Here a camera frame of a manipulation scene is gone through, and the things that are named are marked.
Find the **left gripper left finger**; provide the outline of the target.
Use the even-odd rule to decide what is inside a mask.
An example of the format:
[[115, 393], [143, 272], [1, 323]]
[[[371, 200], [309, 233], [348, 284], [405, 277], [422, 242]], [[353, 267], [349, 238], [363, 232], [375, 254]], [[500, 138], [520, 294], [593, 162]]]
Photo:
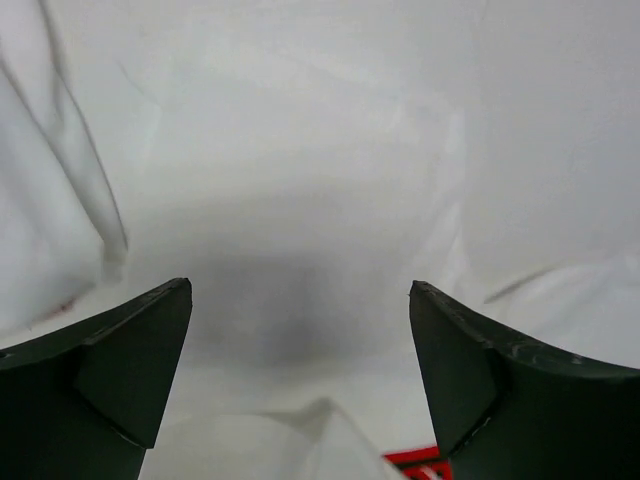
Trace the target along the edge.
[[2, 478], [138, 478], [156, 443], [191, 312], [191, 282], [176, 278], [3, 349]]

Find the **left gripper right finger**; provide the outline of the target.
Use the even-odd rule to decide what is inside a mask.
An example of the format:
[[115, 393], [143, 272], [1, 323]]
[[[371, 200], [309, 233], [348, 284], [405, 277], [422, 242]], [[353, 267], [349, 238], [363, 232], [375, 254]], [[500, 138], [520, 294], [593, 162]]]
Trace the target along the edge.
[[553, 347], [415, 282], [431, 422], [457, 479], [635, 479], [639, 373]]

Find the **white shirt red logo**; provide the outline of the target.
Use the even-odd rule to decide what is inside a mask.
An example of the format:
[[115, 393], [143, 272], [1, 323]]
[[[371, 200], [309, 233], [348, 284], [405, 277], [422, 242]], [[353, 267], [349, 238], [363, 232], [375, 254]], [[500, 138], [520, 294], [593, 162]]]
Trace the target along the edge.
[[635, 1], [5, 1], [1, 352], [168, 281], [137, 479], [457, 479], [415, 282], [639, 373]]

